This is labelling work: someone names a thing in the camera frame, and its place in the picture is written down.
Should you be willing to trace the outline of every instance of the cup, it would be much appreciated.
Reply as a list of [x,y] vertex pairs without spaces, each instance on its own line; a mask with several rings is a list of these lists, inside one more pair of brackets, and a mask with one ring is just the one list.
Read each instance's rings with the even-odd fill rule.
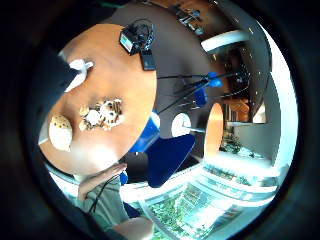
[[85,62],[83,59],[75,59],[69,63],[70,68],[78,70],[78,74],[72,80],[70,85],[67,87],[65,92],[70,92],[73,88],[79,86],[87,77],[87,71],[89,68],[93,67],[94,63],[89,61]]

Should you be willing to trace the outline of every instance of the wooden table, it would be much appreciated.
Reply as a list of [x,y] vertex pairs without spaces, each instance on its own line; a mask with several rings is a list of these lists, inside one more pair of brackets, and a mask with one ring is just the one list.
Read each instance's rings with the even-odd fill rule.
[[213,159],[219,151],[223,136],[223,112],[219,103],[212,106],[205,134],[204,159]]
[[[68,63],[79,58],[95,63],[86,81],[65,93],[48,115],[48,126],[54,114],[71,122],[71,152],[56,150],[50,141],[40,145],[48,161],[66,173],[89,175],[110,167],[133,146],[149,120],[156,96],[156,72],[143,71],[139,54],[129,56],[120,45],[122,28],[95,25],[63,49]],[[80,107],[94,105],[103,97],[122,100],[124,122],[111,131],[81,132]]]

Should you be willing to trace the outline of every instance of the white pillar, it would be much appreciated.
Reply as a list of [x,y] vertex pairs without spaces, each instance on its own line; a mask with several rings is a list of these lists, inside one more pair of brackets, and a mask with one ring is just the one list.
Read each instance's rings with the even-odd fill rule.
[[247,32],[241,30],[233,30],[204,40],[201,42],[201,46],[206,52],[209,52],[224,45],[248,40],[249,34]]

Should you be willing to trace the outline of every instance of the blue chair backrest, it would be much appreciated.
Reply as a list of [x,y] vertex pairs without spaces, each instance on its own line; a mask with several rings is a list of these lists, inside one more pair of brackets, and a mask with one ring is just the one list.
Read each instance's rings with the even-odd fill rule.
[[148,155],[148,184],[157,188],[174,174],[188,157],[195,144],[191,134],[158,138],[145,152]]
[[144,152],[160,137],[160,118],[152,112],[146,127],[129,152]]
[[[212,78],[214,78],[216,76],[217,76],[217,74],[215,72],[209,72],[208,73],[209,79],[212,79]],[[212,79],[208,86],[210,86],[210,87],[222,87],[222,81],[221,81],[220,78]]]
[[208,95],[204,88],[200,88],[194,93],[197,107],[203,107],[208,102]]

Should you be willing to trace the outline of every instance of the plants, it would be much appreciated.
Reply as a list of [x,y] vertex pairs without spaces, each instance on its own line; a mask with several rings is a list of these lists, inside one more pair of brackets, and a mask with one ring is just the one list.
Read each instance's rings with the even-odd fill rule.
[[225,134],[222,139],[222,144],[220,146],[220,151],[230,152],[233,154],[238,154],[242,145],[239,139],[232,133]]

